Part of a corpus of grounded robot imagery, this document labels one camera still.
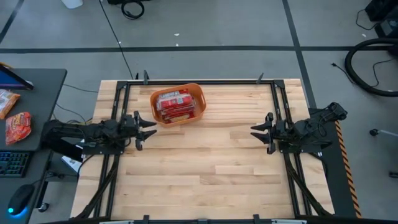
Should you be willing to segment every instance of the black desk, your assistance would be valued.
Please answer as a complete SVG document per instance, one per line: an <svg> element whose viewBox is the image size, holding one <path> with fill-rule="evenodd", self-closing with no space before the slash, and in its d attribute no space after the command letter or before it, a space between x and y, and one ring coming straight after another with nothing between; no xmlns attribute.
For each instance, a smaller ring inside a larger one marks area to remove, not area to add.
<svg viewBox="0 0 398 224"><path fill-rule="evenodd" d="M32 81L34 90L16 90L21 98L10 111L14 115L23 111L32 114L32 133L21 142L11 146L13 150L34 151L40 147L40 135L43 124L51 118L55 103L58 100L67 71L64 69L15 69L14 72L26 80ZM0 149L5 146L5 120L0 121ZM7 212L9 199L21 185L31 184L43 178L49 168L52 157L50 149L40 149L34 153L24 178L0 178L0 222L28 223L30 215L37 203L44 181L35 184L33 196L26 211L18 217L11 217Z"/></svg>

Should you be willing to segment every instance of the orange striped edge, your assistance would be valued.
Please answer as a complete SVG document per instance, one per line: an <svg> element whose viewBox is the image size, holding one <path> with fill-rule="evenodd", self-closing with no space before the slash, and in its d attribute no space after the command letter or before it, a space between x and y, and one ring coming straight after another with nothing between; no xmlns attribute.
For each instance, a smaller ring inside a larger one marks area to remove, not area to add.
<svg viewBox="0 0 398 224"><path fill-rule="evenodd" d="M353 176L351 175L351 168L349 167L346 147L344 146L343 133L341 131L340 123L336 121L335 124L336 124L338 141L340 143L341 155L343 156L344 167L346 169L349 191L351 192L351 198L353 199L354 203L355 215L357 216L357 218L362 218L361 211L359 209L358 198L355 192Z"/></svg>

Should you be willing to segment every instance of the gray floor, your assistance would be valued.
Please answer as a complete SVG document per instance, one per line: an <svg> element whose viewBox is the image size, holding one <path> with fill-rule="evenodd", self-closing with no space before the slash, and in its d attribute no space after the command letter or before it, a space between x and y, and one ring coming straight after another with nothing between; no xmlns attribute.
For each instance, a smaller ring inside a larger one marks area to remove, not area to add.
<svg viewBox="0 0 398 224"><path fill-rule="evenodd" d="M351 46L377 37L355 25L356 13L370 0L289 0L301 46ZM0 2L0 29L17 0ZM281 0L153 0L144 2L146 13L129 21L116 6L104 7L123 47L179 47L271 45L293 46ZM371 26L365 14L359 23ZM2 49L65 49L117 47L98 1L85 0L82 7L66 9L61 1L25 0L4 40ZM369 95L351 84L343 66L347 52L303 52L309 80L319 108L331 101L341 103L348 118L341 122L363 217L398 220L398 180L387 173L398 170L398 138L372 138L372 128L398 131L394 116L398 100ZM194 52L127 52L134 73L151 78L301 78L294 51L241 50ZM353 60L362 78L374 83L372 64L389 59L385 52L360 52ZM97 90L100 80L128 79L120 53L0 54L0 61L19 68L66 68L67 84ZM376 67L380 87L396 90L398 63ZM64 87L58 103L92 116L96 95ZM55 110L63 121L79 119ZM31 223L65 220L70 214L75 184L50 184L46 213L35 212Z"/></svg>

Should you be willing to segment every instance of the red snack package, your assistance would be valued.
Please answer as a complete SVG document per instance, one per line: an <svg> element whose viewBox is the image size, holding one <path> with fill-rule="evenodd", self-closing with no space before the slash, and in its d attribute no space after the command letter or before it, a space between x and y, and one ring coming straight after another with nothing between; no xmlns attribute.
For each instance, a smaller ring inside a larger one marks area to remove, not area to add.
<svg viewBox="0 0 398 224"><path fill-rule="evenodd" d="M187 106L179 106L177 108L170 108L170 109L166 109L166 110L161 110L160 113L161 115L167 115L170 113L174 113L174 112L178 112L178 111L184 111L184 110L189 110L189 111L193 111L195 109L195 104L192 105L187 105Z"/></svg>
<svg viewBox="0 0 398 224"><path fill-rule="evenodd" d="M26 138L32 128L30 127L31 115L29 112L22 112L7 118L6 120L6 144L14 144Z"/></svg>
<svg viewBox="0 0 398 224"><path fill-rule="evenodd" d="M177 96L179 94L184 94L184 93L189 93L189 91L187 89L184 89L184 90L179 90L179 91L173 91L171 93L163 93L158 96L158 100L164 99L164 98L169 98L172 96Z"/></svg>
<svg viewBox="0 0 398 224"><path fill-rule="evenodd" d="M195 115L193 114L193 112L189 112L189 113L169 117L169 118L165 119L164 121L166 122L166 124L170 124L170 123L174 123L177 121L183 121L183 120L194 118L194 117L195 117Z"/></svg>
<svg viewBox="0 0 398 224"><path fill-rule="evenodd" d="M185 110L176 110L176 111L169 112L165 115L162 115L162 119L170 119L170 118L173 118L176 116L181 116L183 114L188 114L188 113L193 113L193 107L187 108Z"/></svg>
<svg viewBox="0 0 398 224"><path fill-rule="evenodd" d="M192 96L190 94L180 94L165 99L159 99L157 110L166 110L177 106L185 106L192 104Z"/></svg>

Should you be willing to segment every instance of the blue light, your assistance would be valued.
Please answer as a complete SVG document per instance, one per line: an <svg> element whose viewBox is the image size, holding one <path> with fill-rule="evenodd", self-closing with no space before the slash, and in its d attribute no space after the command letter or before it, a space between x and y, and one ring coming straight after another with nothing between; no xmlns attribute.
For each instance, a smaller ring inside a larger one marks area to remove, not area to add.
<svg viewBox="0 0 398 224"><path fill-rule="evenodd" d="M25 207L25 208L23 209L23 211L21 211L19 214L17 214L17 215L11 215L11 214L10 214L10 216L11 216L11 218L21 218L21 217L23 217L24 215L26 215L27 211L28 211L28 209L27 209L27 207Z"/></svg>

